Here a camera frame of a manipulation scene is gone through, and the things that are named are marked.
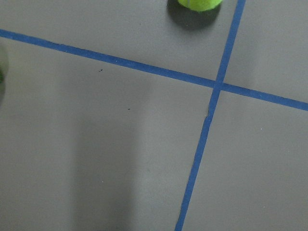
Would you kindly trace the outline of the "yellow-green tennis ball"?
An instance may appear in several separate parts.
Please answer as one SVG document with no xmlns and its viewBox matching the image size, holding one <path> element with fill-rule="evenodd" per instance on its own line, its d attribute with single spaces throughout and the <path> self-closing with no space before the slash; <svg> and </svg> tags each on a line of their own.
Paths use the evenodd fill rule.
<svg viewBox="0 0 308 231">
<path fill-rule="evenodd" d="M 218 7 L 223 0 L 178 0 L 178 3 L 192 11 L 205 12 Z"/>
</svg>

